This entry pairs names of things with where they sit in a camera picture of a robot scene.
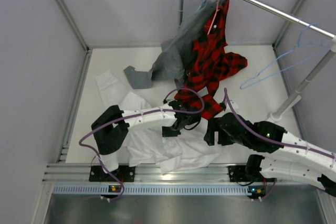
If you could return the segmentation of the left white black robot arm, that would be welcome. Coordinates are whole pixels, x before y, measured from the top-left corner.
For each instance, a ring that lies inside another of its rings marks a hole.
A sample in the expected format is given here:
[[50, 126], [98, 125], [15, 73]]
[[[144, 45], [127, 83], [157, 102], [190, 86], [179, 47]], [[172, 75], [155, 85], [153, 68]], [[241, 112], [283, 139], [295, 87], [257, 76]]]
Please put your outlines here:
[[110, 106], [91, 125], [103, 164], [101, 176], [109, 182], [117, 179], [119, 163], [116, 152], [128, 134], [159, 127], [163, 137], [176, 137], [186, 126], [198, 124], [200, 120], [201, 110], [188, 110], [177, 100], [144, 110], [122, 110], [118, 105]]

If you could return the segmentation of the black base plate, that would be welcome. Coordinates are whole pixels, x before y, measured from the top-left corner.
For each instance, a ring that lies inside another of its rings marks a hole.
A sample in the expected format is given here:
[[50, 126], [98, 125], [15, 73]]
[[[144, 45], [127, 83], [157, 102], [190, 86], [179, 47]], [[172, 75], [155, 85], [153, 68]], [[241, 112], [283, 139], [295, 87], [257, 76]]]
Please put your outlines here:
[[[134, 182], [135, 168], [128, 165], [120, 165], [116, 170], [111, 172], [121, 182]], [[92, 166], [89, 174], [90, 182], [116, 182], [109, 174], [105, 173], [99, 165]]]
[[241, 186], [249, 186], [260, 179], [245, 171], [245, 165], [232, 165], [228, 166], [228, 175], [230, 182], [237, 183]]

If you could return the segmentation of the red black plaid shirt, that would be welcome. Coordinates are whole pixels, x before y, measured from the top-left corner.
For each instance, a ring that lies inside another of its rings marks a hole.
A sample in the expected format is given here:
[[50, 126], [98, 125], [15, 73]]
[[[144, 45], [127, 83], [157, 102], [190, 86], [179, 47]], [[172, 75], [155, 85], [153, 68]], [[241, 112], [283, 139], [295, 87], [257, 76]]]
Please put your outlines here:
[[208, 120], [223, 111], [214, 95], [220, 81], [229, 78], [247, 67], [245, 57], [226, 52], [225, 29], [230, 0], [219, 6], [214, 26], [209, 35], [204, 26], [201, 36], [193, 41], [191, 56], [195, 62], [187, 74], [184, 89], [178, 91], [175, 99], [187, 109], [200, 110], [202, 118]]

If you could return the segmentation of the aluminium mounting rail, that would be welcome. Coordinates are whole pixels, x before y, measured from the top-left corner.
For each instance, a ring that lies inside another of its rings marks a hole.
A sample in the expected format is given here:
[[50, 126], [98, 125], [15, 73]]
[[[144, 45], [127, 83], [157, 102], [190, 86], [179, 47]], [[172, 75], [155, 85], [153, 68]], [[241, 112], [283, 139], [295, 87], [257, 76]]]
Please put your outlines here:
[[[134, 183], [138, 184], [227, 184], [230, 182], [228, 166], [210, 164], [207, 167], [162, 174], [154, 164], [135, 167]], [[92, 165], [59, 163], [48, 164], [42, 181], [45, 183], [86, 183]]]

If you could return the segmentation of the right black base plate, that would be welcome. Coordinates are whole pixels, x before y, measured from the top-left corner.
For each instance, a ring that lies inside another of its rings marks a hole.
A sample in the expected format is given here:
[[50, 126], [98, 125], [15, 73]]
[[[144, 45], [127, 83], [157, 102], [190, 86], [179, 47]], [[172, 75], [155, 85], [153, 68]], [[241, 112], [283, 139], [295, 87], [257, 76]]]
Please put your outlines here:
[[249, 186], [260, 179], [245, 171], [245, 165], [232, 165], [228, 166], [228, 175], [230, 182], [237, 183], [241, 186]]

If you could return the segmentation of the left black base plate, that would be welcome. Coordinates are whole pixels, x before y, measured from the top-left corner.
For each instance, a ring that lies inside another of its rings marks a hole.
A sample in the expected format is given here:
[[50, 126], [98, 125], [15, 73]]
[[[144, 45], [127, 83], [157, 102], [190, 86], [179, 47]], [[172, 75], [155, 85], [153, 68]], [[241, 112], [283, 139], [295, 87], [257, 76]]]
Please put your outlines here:
[[[120, 165], [116, 170], [111, 172], [121, 182], [134, 182], [135, 168], [128, 165]], [[92, 166], [89, 174], [90, 182], [116, 182], [109, 174], [105, 173], [99, 165]]]

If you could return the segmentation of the grey shirt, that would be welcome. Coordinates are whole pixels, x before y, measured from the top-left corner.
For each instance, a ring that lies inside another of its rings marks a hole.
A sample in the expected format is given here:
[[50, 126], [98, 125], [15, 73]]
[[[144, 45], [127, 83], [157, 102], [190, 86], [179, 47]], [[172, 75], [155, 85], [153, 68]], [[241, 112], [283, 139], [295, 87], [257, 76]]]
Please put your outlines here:
[[149, 89], [155, 81], [173, 80], [176, 87], [182, 87], [187, 71], [195, 62], [191, 56], [193, 41], [201, 36], [217, 4], [223, 5], [225, 1], [206, 0], [196, 12], [187, 16], [176, 36], [161, 44], [162, 52], [149, 71], [136, 71], [132, 66], [126, 67], [124, 74], [130, 86], [133, 89]]

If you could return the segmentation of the metal clothes rack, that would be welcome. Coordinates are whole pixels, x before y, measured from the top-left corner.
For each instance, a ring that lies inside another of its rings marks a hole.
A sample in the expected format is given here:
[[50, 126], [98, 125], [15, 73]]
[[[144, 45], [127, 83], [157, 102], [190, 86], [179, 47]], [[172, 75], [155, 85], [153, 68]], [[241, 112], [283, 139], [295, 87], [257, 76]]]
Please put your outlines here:
[[[277, 111], [271, 113], [268, 116], [268, 120], [271, 122], [279, 122], [282, 119], [282, 115], [289, 109], [293, 108], [300, 100], [302, 91], [308, 86], [308, 84], [316, 77], [316, 75], [329, 63], [329, 61], [335, 56], [335, 34], [332, 34], [326, 30], [323, 30], [317, 26], [309, 25], [307, 22], [294, 17], [292, 14], [285, 13], [274, 7], [269, 6], [258, 0], [243, 0], [249, 4], [252, 4], [260, 9], [263, 9], [271, 14], [281, 17], [290, 23], [298, 24], [302, 27], [306, 27], [320, 35], [323, 35], [331, 39], [331, 47], [323, 58], [316, 64], [316, 66], [309, 72], [309, 74], [302, 80], [298, 87], [290, 94], [285, 102], [277, 109]], [[179, 19], [178, 24], [182, 23], [183, 19], [183, 7], [184, 0], [178, 0]]]

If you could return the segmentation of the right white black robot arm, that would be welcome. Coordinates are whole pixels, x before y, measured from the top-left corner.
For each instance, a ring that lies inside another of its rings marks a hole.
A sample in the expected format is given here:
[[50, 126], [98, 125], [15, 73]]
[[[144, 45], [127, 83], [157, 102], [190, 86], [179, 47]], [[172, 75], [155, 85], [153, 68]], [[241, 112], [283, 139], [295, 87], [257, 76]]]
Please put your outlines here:
[[291, 180], [335, 196], [335, 154], [308, 143], [282, 126], [251, 123], [229, 112], [208, 121], [204, 141], [213, 146], [241, 145], [253, 151], [244, 174], [251, 180]]

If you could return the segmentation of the white dress shirt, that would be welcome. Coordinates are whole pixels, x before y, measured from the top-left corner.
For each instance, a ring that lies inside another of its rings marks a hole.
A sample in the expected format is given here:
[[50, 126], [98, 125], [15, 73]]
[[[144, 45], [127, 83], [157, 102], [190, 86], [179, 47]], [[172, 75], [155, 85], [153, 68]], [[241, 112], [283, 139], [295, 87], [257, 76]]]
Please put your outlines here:
[[[110, 71], [96, 76], [101, 100], [106, 108], [118, 105], [121, 109], [150, 109], [141, 96], [128, 90]], [[129, 165], [153, 161], [161, 173], [205, 167], [221, 153], [219, 145], [208, 146], [203, 140], [206, 121], [191, 131], [183, 130], [177, 137], [162, 137], [160, 127], [129, 133], [122, 147], [129, 152]]]

